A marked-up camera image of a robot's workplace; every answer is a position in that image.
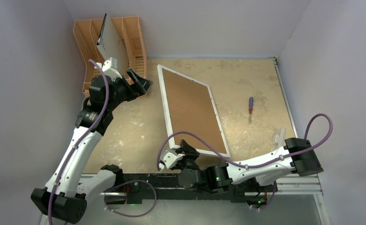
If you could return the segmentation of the blue handled screwdriver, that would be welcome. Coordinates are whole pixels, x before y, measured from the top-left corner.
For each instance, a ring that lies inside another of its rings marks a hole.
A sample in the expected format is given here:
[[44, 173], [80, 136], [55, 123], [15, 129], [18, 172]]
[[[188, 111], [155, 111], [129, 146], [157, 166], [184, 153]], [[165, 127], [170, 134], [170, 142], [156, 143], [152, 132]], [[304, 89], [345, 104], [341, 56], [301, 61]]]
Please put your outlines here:
[[249, 98], [248, 111], [249, 111], [249, 123], [251, 124], [251, 122], [252, 122], [252, 111], [253, 111], [253, 97]]

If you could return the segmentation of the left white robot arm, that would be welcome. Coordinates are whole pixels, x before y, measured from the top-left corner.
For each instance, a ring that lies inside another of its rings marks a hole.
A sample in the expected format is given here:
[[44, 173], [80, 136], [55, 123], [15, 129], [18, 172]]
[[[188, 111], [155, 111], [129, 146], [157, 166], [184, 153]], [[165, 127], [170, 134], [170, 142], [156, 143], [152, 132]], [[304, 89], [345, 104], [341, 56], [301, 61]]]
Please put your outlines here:
[[78, 114], [69, 147], [58, 168], [43, 188], [35, 188], [31, 200], [47, 216], [50, 225], [55, 219], [76, 224], [88, 204], [103, 191], [129, 190], [129, 182], [116, 165], [105, 165], [90, 180], [80, 183], [83, 170], [107, 127], [113, 120], [113, 110], [124, 101], [145, 95], [152, 81], [126, 71], [133, 81], [129, 84], [117, 72], [101, 72], [89, 86], [89, 96]]

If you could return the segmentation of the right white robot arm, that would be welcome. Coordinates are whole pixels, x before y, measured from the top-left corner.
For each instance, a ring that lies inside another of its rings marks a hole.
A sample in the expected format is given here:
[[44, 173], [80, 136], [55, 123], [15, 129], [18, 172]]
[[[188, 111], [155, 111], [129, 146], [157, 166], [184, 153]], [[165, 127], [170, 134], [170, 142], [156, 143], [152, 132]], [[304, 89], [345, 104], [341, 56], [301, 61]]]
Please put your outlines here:
[[215, 192], [230, 185], [247, 181], [250, 189], [260, 190], [290, 173], [310, 176], [323, 172], [323, 168], [309, 140], [289, 138], [285, 145], [261, 155], [241, 161], [219, 163], [200, 169], [196, 163], [199, 153], [185, 141], [179, 150], [188, 150], [171, 170], [180, 170], [179, 185], [185, 189]]

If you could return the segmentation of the white picture frame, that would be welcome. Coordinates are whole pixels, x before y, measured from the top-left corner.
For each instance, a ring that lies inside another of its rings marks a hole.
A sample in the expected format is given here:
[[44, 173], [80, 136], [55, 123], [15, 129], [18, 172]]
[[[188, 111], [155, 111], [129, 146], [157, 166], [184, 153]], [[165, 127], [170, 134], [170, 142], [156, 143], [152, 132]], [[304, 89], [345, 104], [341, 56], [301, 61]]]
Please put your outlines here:
[[157, 65], [168, 147], [178, 148], [185, 140], [200, 154], [226, 158], [231, 154], [208, 84], [163, 65]]

